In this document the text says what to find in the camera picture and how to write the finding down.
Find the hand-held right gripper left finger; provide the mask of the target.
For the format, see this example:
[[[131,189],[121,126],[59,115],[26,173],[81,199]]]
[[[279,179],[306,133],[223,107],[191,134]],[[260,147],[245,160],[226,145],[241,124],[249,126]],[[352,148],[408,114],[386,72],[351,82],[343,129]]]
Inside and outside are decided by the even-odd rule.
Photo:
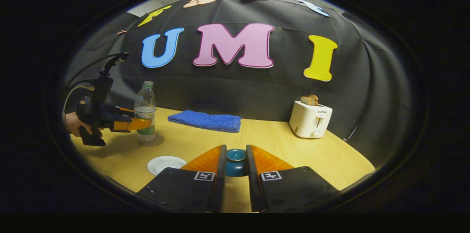
[[[147,208],[173,213],[220,213],[227,146],[219,145],[180,168],[166,167],[137,193]]]

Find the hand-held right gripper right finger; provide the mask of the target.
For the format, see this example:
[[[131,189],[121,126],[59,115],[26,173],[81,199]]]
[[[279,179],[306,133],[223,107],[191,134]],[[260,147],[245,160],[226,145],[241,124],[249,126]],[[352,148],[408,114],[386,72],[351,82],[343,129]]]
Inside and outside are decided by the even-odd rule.
[[[253,212],[324,212],[340,194],[309,166],[294,167],[254,145],[246,155]]]

